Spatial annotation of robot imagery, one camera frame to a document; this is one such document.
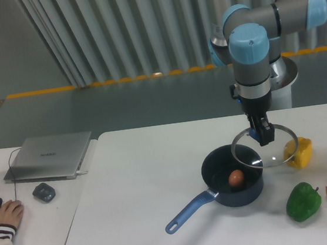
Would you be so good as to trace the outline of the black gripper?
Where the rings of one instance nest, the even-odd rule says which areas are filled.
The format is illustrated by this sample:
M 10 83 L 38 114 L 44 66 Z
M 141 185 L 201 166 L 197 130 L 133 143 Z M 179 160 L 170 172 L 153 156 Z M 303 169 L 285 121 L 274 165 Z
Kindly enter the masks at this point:
M 230 85 L 231 98 L 241 104 L 242 111 L 246 114 L 250 123 L 250 137 L 266 146 L 273 142 L 274 127 L 267 119 L 267 111 L 271 107 L 271 85 L 267 79 L 257 85 Z

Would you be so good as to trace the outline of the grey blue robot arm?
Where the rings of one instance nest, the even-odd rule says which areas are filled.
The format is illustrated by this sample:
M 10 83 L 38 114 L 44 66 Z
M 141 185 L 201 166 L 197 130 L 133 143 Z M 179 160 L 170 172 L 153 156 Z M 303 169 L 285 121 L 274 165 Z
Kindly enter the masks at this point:
M 250 135 L 261 146 L 275 139 L 267 111 L 272 102 L 271 65 L 281 56 L 277 39 L 326 21 L 327 0 L 272 0 L 253 9 L 235 4 L 223 13 L 226 44 L 210 41 L 208 47 L 214 63 L 232 64 L 235 84 L 230 86 L 231 96 L 241 103 L 250 123 Z

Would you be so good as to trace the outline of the person's hand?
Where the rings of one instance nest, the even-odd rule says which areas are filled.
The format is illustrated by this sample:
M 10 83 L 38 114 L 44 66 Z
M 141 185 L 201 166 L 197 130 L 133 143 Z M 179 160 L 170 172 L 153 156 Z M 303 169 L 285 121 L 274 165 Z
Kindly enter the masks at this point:
M 0 226 L 18 228 L 23 217 L 24 206 L 20 200 L 8 200 L 0 208 Z

